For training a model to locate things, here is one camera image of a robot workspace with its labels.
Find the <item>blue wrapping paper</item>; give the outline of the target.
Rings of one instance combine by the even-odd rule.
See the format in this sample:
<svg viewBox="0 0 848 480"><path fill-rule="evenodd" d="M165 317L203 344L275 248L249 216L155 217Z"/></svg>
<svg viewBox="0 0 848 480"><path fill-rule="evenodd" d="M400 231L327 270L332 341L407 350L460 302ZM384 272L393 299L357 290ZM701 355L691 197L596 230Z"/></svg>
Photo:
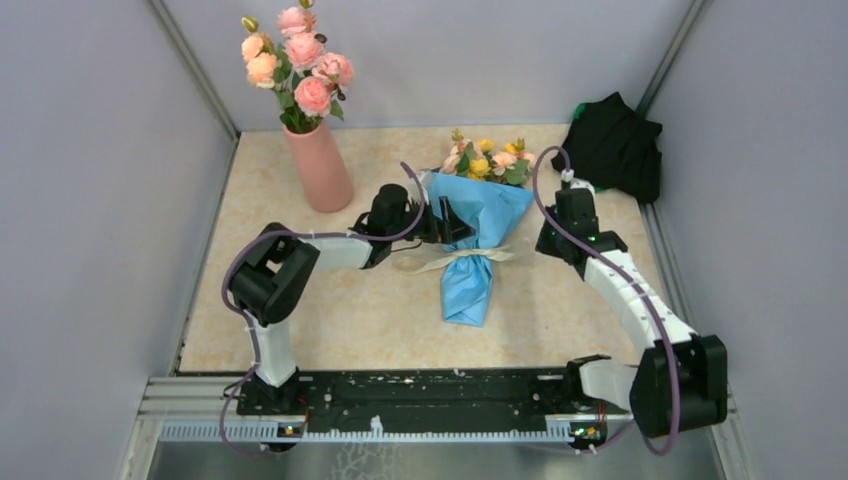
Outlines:
<svg viewBox="0 0 848 480"><path fill-rule="evenodd" d="M398 260L408 274L439 270L442 315L446 322L481 327L485 323L494 283L494 265L516 258L524 243L506 244L533 203L533 193L521 187L422 171L419 179L428 198L447 198L459 220L472 229L462 240Z"/></svg>

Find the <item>small yellow pink flower bouquet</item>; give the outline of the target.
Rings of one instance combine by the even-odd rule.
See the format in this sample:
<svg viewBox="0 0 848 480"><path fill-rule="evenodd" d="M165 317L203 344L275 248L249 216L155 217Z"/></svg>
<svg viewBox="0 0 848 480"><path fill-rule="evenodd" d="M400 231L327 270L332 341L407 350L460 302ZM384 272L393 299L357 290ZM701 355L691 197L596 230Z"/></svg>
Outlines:
<svg viewBox="0 0 848 480"><path fill-rule="evenodd" d="M437 169L438 173L521 187L531 176L537 161L537 156L527 150L523 138L498 149L491 139L475 142L454 129L451 140L450 153Z"/></svg>

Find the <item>cream ribbon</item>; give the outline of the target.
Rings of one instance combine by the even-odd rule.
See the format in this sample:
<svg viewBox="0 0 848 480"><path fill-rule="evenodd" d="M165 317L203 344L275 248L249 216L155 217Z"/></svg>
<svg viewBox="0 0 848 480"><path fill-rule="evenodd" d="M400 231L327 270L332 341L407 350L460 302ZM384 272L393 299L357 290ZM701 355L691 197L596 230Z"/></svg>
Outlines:
<svg viewBox="0 0 848 480"><path fill-rule="evenodd" d="M494 262L506 262L516 258L518 254L509 245L496 248L474 248L456 251L430 250L419 255L403 255L394 258L391 266L406 275L418 275L432 270L447 268L455 260L467 257L481 257Z"/></svg>

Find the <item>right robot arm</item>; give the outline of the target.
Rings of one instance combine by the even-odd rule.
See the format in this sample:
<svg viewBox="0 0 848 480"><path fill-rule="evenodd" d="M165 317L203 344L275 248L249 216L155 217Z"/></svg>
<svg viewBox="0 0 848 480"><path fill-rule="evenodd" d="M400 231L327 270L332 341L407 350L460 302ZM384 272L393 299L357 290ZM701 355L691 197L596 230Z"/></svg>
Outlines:
<svg viewBox="0 0 848 480"><path fill-rule="evenodd" d="M593 191L564 186L543 215L537 252L573 267L608 304L641 354L637 365L604 355L571 361L572 378L563 385L567 406L588 412L606 401L630 412L648 438L724 422L724 343L680 319L639 272L621 237L600 230Z"/></svg>

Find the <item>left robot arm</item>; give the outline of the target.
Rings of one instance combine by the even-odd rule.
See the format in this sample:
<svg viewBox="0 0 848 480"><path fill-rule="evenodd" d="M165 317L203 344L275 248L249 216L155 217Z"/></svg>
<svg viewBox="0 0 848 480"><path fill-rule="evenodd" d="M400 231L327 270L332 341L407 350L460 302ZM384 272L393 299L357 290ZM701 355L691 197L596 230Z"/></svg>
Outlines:
<svg viewBox="0 0 848 480"><path fill-rule="evenodd" d="M387 259L398 241L451 244L475 230L450 200L429 200L397 184L382 186L369 211L345 232L300 235L268 224L233 260L222 286L227 308L247 323L254 360L244 392L256 392L277 414L300 399L289 316L316 271L370 269Z"/></svg>

